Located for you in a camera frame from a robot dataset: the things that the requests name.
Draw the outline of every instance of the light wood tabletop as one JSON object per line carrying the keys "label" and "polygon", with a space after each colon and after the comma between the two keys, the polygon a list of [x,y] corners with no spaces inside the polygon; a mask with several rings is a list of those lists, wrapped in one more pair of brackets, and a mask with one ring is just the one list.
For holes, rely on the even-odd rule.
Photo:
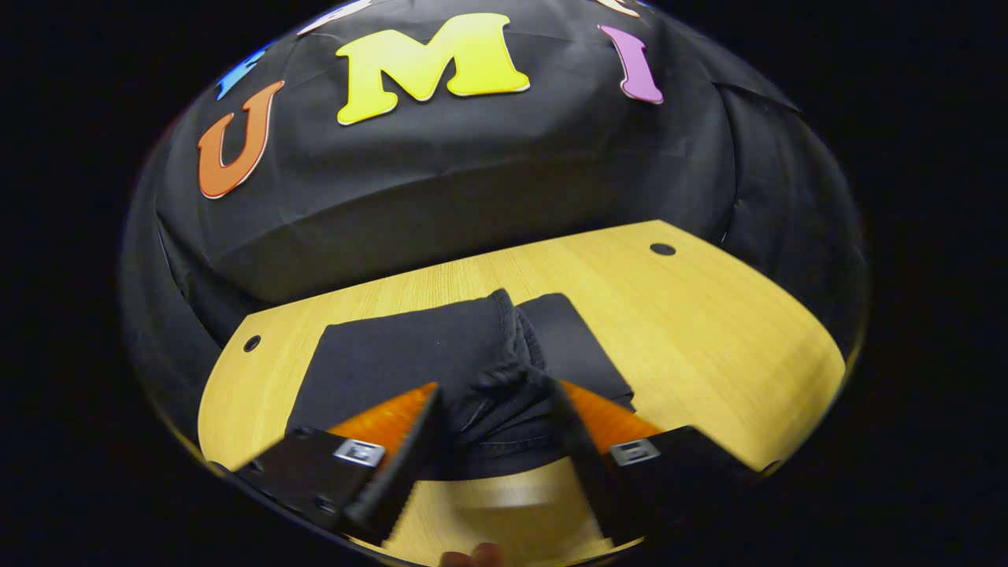
{"label": "light wood tabletop", "polygon": [[[653,243],[675,253],[655,253]],[[639,416],[663,430],[692,425],[756,470],[786,459],[810,435],[845,374],[829,332],[794,298],[720,248],[648,221],[463,258],[250,315],[204,391],[204,456],[236,470],[282,438],[328,325],[485,298],[500,288],[516,305],[563,294],[633,387]],[[255,335],[259,345],[245,352]],[[417,482],[380,551],[436,565],[440,552],[483,541],[530,567],[612,550],[564,458],[504,477]]]}

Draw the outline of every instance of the black fabric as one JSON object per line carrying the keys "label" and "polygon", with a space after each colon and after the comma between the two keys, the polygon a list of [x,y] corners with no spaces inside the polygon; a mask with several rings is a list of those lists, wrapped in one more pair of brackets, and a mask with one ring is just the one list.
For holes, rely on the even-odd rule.
{"label": "black fabric", "polygon": [[[525,306],[548,329],[546,342]],[[563,336],[576,343],[560,340]],[[572,346],[580,359],[575,360]],[[445,458],[422,476],[511,474],[561,456],[548,423],[551,407],[544,384],[551,376],[571,377],[627,406],[633,396],[566,298],[552,294],[515,308],[507,292],[498,290],[481,300],[327,327],[287,430],[326,430],[436,381],[450,436],[439,448]]]}
{"label": "black fabric", "polygon": [[[845,355],[854,351],[867,266],[837,161],[765,78],[669,16],[634,9],[640,18],[587,1],[376,1],[318,32],[278,37],[221,100],[216,86],[203,92],[152,153],[122,252],[128,346],[178,429],[196,440],[216,356],[255,311],[651,219],[742,258],[801,301]],[[340,46],[385,29],[426,42],[473,12],[510,18],[504,37],[526,92],[457,97],[450,63],[430,100],[386,81],[399,96],[393,112],[336,121],[347,102]],[[644,42],[661,105],[620,91],[623,68],[600,24]],[[256,171],[206,199],[198,140],[234,113],[230,162],[244,144],[242,105],[278,80]]]}

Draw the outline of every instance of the letter m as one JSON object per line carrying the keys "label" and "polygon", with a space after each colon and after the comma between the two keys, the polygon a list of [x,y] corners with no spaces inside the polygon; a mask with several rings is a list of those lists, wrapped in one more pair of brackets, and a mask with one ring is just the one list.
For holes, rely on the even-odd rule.
{"label": "letter m", "polygon": [[345,126],[391,112],[398,97],[382,89],[382,72],[418,101],[433,96],[445,68],[455,60],[456,74],[448,90],[461,97],[515,93],[528,89],[504,42],[501,14],[465,14],[442,26],[424,45],[386,29],[347,43],[336,52],[349,60],[347,105],[337,120]]}

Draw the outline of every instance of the orange letter u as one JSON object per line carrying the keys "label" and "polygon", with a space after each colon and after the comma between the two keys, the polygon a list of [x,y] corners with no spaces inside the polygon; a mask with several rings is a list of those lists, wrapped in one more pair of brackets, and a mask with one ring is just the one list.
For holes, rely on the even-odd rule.
{"label": "orange letter u", "polygon": [[200,148],[200,191],[208,199],[224,197],[247,180],[259,164],[269,138],[269,109],[273,105],[273,95],[281,87],[283,81],[277,81],[252,95],[242,106],[242,110],[249,113],[245,127],[245,147],[230,165],[224,164],[221,146],[224,143],[224,129],[231,123],[235,113],[218,120],[200,138],[197,146]]}

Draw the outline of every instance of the black background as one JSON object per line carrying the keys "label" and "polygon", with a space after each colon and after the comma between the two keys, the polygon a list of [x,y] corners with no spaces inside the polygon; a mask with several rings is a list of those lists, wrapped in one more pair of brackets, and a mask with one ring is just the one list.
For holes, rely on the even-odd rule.
{"label": "black background", "polygon": [[[36,201],[42,235],[13,239],[33,282],[14,319],[31,353],[27,378],[12,381],[27,415],[16,413],[5,467],[25,530],[15,564],[40,552],[357,564],[200,468],[147,407],[118,337],[114,263],[145,151],[221,73],[331,7],[273,4],[15,8],[11,60],[25,65],[7,90],[24,101],[8,111],[26,127],[8,159],[26,177],[8,191]],[[1004,114],[1003,66],[985,66],[1003,18],[960,4],[672,6],[777,83],[846,167],[868,224],[873,316],[853,383],[765,489],[687,548],[635,564],[1008,557],[991,461],[1004,429],[993,386],[1008,374],[995,228],[1008,208],[995,171],[1004,135],[986,131]],[[15,206],[6,215],[25,222]]]}

